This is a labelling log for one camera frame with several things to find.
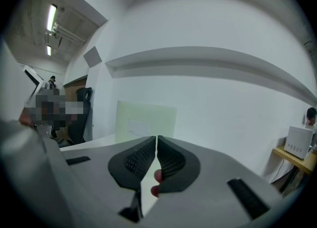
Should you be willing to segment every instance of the wooden table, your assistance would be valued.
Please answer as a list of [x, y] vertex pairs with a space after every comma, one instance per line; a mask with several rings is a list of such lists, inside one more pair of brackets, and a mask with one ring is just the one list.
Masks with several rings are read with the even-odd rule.
[[[281, 158], [284, 158], [285, 160], [289, 161], [294, 165], [286, 181], [281, 186], [279, 190], [280, 192], [283, 192], [286, 189], [286, 187], [293, 181], [299, 169], [305, 172], [306, 174], [310, 175], [313, 172], [315, 165], [317, 163], [317, 154], [315, 152], [311, 153], [305, 160], [301, 160], [296, 156], [286, 152], [284, 150], [284, 145], [274, 148], [273, 153], [280, 156]], [[300, 182], [300, 185], [306, 182], [307, 179], [308, 176], [304, 176]]]

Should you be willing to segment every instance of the fluorescent light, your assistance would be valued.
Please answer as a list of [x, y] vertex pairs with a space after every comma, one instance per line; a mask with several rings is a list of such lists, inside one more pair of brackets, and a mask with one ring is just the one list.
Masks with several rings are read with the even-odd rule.
[[51, 47], [48, 46], [48, 55], [51, 56]]
[[54, 22], [54, 16], [55, 16], [55, 12], [56, 12], [57, 6], [52, 4], [50, 6], [50, 12], [49, 12], [49, 18], [48, 18], [48, 24], [46, 26], [46, 28], [51, 31], [52, 27], [53, 27], [53, 22]]

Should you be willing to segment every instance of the black office chair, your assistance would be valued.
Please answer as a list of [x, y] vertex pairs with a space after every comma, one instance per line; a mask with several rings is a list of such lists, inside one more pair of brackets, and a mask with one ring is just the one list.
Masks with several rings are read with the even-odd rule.
[[70, 141], [63, 141], [59, 143], [59, 147], [67, 147], [70, 145], [80, 144], [84, 143], [84, 132], [85, 132], [85, 126], [88, 118], [88, 114], [90, 111], [90, 97], [92, 93], [92, 88], [80, 88], [76, 91], [77, 94], [77, 101], [83, 102], [83, 113], [77, 114], [77, 120], [73, 121], [68, 126], [68, 136], [71, 139]]

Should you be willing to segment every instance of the light green board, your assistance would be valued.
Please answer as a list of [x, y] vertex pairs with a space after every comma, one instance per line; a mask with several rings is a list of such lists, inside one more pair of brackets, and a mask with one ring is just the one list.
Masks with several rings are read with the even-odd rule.
[[115, 142], [134, 140], [143, 135], [131, 133], [131, 125], [145, 125], [150, 135], [174, 136], [176, 108], [118, 101], [115, 123]]

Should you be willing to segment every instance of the microwave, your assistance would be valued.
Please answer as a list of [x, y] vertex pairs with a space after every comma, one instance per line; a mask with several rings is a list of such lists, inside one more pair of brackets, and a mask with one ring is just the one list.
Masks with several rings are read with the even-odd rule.
[[313, 151], [317, 140], [317, 128], [309, 125], [290, 126], [284, 150], [305, 159]]

